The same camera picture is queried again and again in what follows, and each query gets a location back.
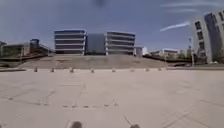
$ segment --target distant building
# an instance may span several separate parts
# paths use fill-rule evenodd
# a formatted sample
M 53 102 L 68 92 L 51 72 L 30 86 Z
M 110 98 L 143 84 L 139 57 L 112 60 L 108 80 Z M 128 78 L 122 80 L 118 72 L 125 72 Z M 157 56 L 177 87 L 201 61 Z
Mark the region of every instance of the distant building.
M 53 53 L 54 50 L 39 43 L 38 39 L 32 39 L 30 42 L 19 44 L 5 44 L 1 46 L 1 56 L 4 57 L 20 57 L 31 55 L 48 55 Z
M 135 34 L 87 34 L 84 30 L 63 30 L 55 31 L 54 37 L 56 54 L 134 55 Z
M 192 20 L 194 53 L 207 63 L 224 57 L 224 10 Z
M 86 32 L 84 30 L 62 30 L 54 32 L 56 54 L 84 55 Z
M 180 54 L 179 49 L 171 49 L 171 48 L 164 48 L 162 50 L 158 50 L 155 52 L 151 52 L 153 56 L 161 56 L 161 57 L 170 57 L 170 58 L 177 58 Z
M 107 32 L 105 41 L 107 55 L 134 55 L 135 34 Z

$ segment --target sky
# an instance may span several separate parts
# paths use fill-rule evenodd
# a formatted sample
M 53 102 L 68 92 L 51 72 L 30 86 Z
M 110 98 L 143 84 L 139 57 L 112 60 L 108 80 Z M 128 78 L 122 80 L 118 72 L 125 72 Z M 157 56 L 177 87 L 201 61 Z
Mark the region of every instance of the sky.
M 149 50 L 187 49 L 190 20 L 220 8 L 223 0 L 1 0 L 0 40 L 9 44 L 40 39 L 54 46 L 53 32 L 84 29 L 136 34 Z

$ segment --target concrete pavement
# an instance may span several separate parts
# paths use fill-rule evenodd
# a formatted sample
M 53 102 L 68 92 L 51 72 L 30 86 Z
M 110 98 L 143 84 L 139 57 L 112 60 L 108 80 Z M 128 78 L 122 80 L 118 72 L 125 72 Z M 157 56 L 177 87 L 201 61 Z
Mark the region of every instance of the concrete pavement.
M 223 128 L 224 72 L 0 73 L 3 128 Z

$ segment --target office building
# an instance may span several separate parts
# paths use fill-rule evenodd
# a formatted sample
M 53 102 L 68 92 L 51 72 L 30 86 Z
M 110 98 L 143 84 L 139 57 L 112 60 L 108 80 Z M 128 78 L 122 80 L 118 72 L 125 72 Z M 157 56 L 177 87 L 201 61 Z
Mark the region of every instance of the office building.
M 192 21 L 194 53 L 211 63 L 224 56 L 224 10 L 208 13 Z
M 134 55 L 135 35 L 121 32 L 105 33 L 107 55 Z
M 84 55 L 86 32 L 84 30 L 55 31 L 56 54 Z
M 134 34 L 87 34 L 84 30 L 63 30 L 55 31 L 54 36 L 56 54 L 134 55 Z

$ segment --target cloud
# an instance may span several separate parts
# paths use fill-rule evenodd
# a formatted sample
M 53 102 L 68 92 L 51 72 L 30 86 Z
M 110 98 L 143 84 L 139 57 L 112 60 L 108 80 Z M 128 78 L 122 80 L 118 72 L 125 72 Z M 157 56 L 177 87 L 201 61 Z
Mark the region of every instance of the cloud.
M 197 9 L 173 9 L 173 10 L 169 10 L 167 11 L 168 13 L 199 13 L 200 11 Z
M 190 1 L 190 2 L 174 2 L 161 5 L 161 7 L 198 7 L 198 6 L 222 7 L 223 3 L 211 2 L 211 1 Z
M 171 29 L 176 29 L 176 28 L 181 28 L 181 27 L 187 27 L 189 25 L 190 25 L 190 22 L 185 21 L 185 22 L 180 23 L 180 24 L 175 24 L 175 25 L 171 25 L 171 26 L 167 26 L 165 28 L 162 28 L 162 29 L 160 29 L 160 32 L 164 32 L 164 31 L 171 30 Z

